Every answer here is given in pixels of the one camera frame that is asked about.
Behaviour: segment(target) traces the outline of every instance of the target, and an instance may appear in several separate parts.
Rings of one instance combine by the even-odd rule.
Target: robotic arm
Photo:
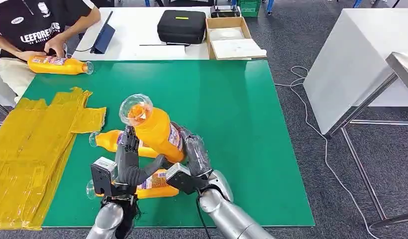
[[[135,196],[136,186],[144,182],[160,167],[168,168],[166,181],[186,194],[198,192],[199,206],[214,221],[227,239],[274,239],[246,212],[233,203],[233,194],[223,174],[213,170],[203,140],[189,130],[173,123],[184,141],[188,166],[169,165],[159,155],[145,168],[138,167],[138,138],[134,128],[127,126],[118,146],[115,163],[119,175],[112,184],[112,168],[92,164],[94,188],[104,193],[102,208],[87,239],[124,239],[133,227],[133,219],[140,213]]]
[[[230,186],[218,170],[213,170],[203,140],[174,124],[184,140],[188,168],[176,163],[168,169],[166,181],[187,194],[198,191],[201,209],[213,219],[227,239],[274,239],[246,212],[233,203]]]

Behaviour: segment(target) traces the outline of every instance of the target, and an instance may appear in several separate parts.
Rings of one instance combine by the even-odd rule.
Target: bottle cap
[[[127,125],[137,126],[148,119],[153,111],[153,103],[143,94],[132,95],[122,102],[119,117]]]
[[[91,61],[87,61],[86,63],[83,64],[83,71],[88,75],[91,75],[93,73],[94,65],[92,64]]]
[[[97,197],[96,192],[94,191],[94,182],[92,179],[88,181],[86,185],[86,194],[88,199],[94,199]]]
[[[90,134],[90,137],[88,138],[88,142],[90,142],[90,145],[92,147],[97,147],[97,141],[96,141],[96,136],[99,135],[100,132],[96,131],[96,132],[92,132]]]

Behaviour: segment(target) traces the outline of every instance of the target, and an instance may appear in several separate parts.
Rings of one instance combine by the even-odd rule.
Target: gray carpet
[[[141,0],[124,0],[121,4],[144,5]],[[272,16],[267,16],[264,9],[260,9],[258,18],[246,20],[253,38],[267,50],[276,83],[290,83],[295,79],[289,72],[292,66],[311,67],[341,9],[351,7],[352,4],[353,0],[276,0]],[[368,1],[364,1],[361,7],[369,7],[368,4]],[[297,87],[297,90],[306,100],[303,88]],[[304,123],[302,103],[288,88],[277,87],[277,92],[316,226],[268,230],[278,239],[370,238],[349,195],[324,164],[324,141]],[[316,125],[312,114],[310,118]],[[408,108],[369,109],[360,115],[360,119],[408,120]],[[386,214],[393,216],[408,212],[408,126],[351,125],[348,132]],[[378,220],[374,205],[340,133],[329,141],[328,161],[355,195],[368,222]],[[0,231],[0,238],[82,239],[87,233],[88,230],[75,229],[44,229],[41,232]],[[408,239],[408,224],[372,230],[372,233],[381,239]],[[223,238],[217,229],[211,229],[210,234],[214,239]],[[203,229],[135,229],[131,238],[206,237]]]

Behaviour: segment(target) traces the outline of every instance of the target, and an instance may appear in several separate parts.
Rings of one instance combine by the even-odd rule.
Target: bottle label
[[[151,177],[147,178],[141,185],[138,185],[138,189],[151,189],[151,188],[163,188],[167,187],[166,172],[154,173]]]
[[[119,144],[120,143],[120,141],[122,140],[122,136],[123,136],[123,131],[119,134],[119,136],[117,137],[117,140],[116,140],[116,144]]]
[[[168,141],[173,144],[178,150],[182,150],[182,139],[179,131],[170,123],[170,132]]]
[[[60,58],[60,57],[53,57],[53,56],[48,56],[47,62],[49,62],[52,65],[57,65],[57,66],[63,66],[65,64],[66,58]]]
[[[65,64],[66,58],[60,58],[60,57],[54,57],[54,56],[47,56],[47,57],[36,57],[34,56],[33,59],[31,60],[34,63],[49,63],[52,65],[57,65],[57,66],[62,66]]]

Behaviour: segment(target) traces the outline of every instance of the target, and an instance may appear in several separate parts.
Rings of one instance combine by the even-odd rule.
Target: yellow plastic bag
[[[106,108],[85,109],[89,91],[20,100],[0,127],[0,229],[40,230],[75,141],[100,131]]]

